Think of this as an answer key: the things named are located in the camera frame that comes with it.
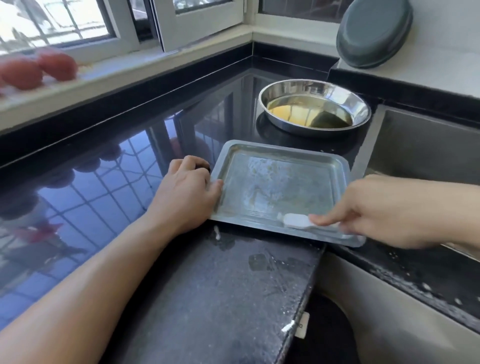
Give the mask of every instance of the white wall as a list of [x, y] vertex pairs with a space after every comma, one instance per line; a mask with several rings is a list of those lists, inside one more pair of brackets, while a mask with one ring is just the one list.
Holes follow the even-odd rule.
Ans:
[[364, 364], [480, 362], [480, 335], [336, 255], [316, 289], [344, 310]]
[[411, 32], [403, 48], [372, 70], [340, 69], [480, 98], [480, 1], [410, 0]]

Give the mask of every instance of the white label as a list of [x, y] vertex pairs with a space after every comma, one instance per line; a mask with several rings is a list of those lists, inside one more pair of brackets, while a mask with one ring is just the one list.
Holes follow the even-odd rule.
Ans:
[[299, 339], [304, 339], [307, 334], [308, 320], [310, 319], [310, 314], [304, 312], [301, 316], [299, 325], [297, 326], [297, 331], [295, 331], [295, 336]]

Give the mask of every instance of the baking tray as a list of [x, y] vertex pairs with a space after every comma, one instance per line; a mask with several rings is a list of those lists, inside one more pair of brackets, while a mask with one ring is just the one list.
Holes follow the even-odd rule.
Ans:
[[224, 181], [211, 220], [302, 238], [358, 247], [365, 237], [336, 227], [299, 230], [279, 219], [286, 213], [325, 214], [345, 192], [350, 179], [341, 156], [231, 140], [222, 148], [212, 180]]

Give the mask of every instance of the kitchen counter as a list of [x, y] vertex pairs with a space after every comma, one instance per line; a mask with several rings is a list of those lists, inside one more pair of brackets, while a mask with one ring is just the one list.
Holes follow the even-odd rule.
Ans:
[[[271, 82], [327, 76], [250, 57], [2, 168], [0, 328], [142, 215], [173, 158], [193, 154], [213, 166], [222, 145], [240, 139], [340, 154], [351, 167], [369, 124], [339, 139], [305, 139], [274, 127], [256, 105]], [[375, 109], [379, 101], [365, 98]], [[178, 237], [162, 253], [103, 363], [281, 362], [293, 338], [281, 329], [299, 319], [325, 244], [228, 224], [218, 225], [216, 240], [213, 226]], [[370, 241], [329, 249], [480, 332], [473, 300], [480, 292], [464, 294], [478, 262], [442, 247], [434, 256]], [[462, 259], [476, 268], [459, 273], [443, 264], [438, 274], [442, 262]], [[395, 284], [399, 276], [403, 283]], [[432, 304], [430, 296], [454, 288], [463, 305]]]

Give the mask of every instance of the metal bowl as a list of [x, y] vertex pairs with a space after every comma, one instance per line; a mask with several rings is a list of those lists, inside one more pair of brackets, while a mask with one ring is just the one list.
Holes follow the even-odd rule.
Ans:
[[340, 86], [315, 80], [285, 80], [268, 85], [258, 96], [267, 118], [300, 136], [332, 136], [368, 121], [370, 107]]

